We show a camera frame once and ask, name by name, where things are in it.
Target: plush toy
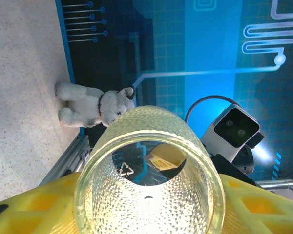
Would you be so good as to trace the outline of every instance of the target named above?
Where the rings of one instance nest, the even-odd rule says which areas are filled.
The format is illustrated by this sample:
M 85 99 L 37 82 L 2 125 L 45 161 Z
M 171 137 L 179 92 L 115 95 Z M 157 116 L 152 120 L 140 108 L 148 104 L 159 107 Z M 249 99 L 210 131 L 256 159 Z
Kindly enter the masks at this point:
M 59 99 L 67 101 L 67 107 L 59 111 L 59 120 L 68 127 L 91 128 L 100 123 L 108 127 L 120 115 L 135 107 L 132 87 L 103 93 L 96 88 L 58 83 L 55 92 Z

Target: black cable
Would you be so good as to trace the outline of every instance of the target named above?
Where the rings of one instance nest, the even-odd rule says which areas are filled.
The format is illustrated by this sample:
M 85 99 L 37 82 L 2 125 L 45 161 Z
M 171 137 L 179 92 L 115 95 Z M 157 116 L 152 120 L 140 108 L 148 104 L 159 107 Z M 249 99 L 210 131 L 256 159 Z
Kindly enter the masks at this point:
M 235 100 L 232 100 L 232 99 L 229 98 L 229 97 L 225 97 L 225 96 L 221 96 L 221 95 L 210 95 L 210 96 L 203 97 L 203 98 L 197 100 L 197 101 L 196 101 L 196 102 L 190 107 L 190 109 L 189 109 L 188 112 L 187 112 L 185 122 L 188 123 L 191 112 L 193 111 L 193 109 L 194 109 L 194 108 L 195 108 L 200 102 L 205 101 L 205 100 L 209 100 L 209 99 L 221 99 L 221 100 L 228 101 L 228 102 L 230 102 L 231 104 L 236 104 L 236 105 L 238 105 L 239 107 L 241 107 L 239 103 L 237 103 Z

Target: speckled floor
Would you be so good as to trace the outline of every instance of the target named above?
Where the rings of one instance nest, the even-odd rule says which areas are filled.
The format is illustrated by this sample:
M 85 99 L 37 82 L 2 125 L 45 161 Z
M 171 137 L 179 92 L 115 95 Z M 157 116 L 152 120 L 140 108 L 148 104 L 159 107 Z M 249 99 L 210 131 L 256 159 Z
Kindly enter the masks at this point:
M 54 96 L 69 80 L 54 1 L 0 1 L 0 201 L 36 187 L 76 137 Z

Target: white camera housing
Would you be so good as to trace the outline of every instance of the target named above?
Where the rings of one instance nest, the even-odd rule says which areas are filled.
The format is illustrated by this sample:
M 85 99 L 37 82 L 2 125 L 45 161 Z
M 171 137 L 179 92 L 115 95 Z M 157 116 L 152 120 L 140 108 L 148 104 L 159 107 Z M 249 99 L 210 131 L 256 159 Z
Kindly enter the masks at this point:
M 254 148 L 264 138 L 259 131 L 256 119 L 232 104 L 209 126 L 201 142 L 211 155 L 220 154 L 232 162 L 245 144 Z

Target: teddy bear ear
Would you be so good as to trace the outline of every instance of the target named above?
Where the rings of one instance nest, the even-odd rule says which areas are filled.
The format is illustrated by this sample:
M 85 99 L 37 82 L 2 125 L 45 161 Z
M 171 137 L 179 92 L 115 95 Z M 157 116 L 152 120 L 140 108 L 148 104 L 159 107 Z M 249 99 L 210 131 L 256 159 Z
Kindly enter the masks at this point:
M 122 89 L 121 91 L 119 91 L 119 93 L 125 94 L 129 100 L 133 100 L 135 96 L 135 89 L 133 88 L 133 86 L 131 86 L 131 87 Z

